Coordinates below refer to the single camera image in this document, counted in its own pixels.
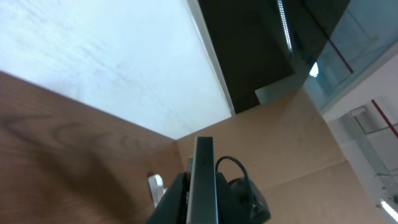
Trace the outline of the bronze Galaxy smartphone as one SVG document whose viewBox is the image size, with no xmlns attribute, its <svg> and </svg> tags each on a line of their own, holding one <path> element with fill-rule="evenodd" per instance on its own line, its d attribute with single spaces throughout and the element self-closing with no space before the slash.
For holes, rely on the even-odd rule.
<svg viewBox="0 0 398 224">
<path fill-rule="evenodd" d="M 218 223 L 212 137 L 198 136 L 195 139 L 186 223 Z"/>
</svg>

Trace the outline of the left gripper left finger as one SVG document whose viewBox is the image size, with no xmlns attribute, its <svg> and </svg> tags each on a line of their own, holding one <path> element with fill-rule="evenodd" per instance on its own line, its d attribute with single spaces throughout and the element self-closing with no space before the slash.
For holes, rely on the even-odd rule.
<svg viewBox="0 0 398 224">
<path fill-rule="evenodd" d="M 179 173 L 146 224 L 186 224 L 187 192 L 186 173 Z"/>
</svg>

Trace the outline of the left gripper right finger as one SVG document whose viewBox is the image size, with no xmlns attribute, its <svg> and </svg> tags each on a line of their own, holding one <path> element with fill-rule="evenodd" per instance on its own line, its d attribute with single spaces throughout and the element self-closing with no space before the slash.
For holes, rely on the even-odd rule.
<svg viewBox="0 0 398 224">
<path fill-rule="evenodd" d="M 249 219 L 240 205 L 237 196 L 220 172 L 216 173 L 216 194 L 219 224 L 248 224 Z"/>
</svg>

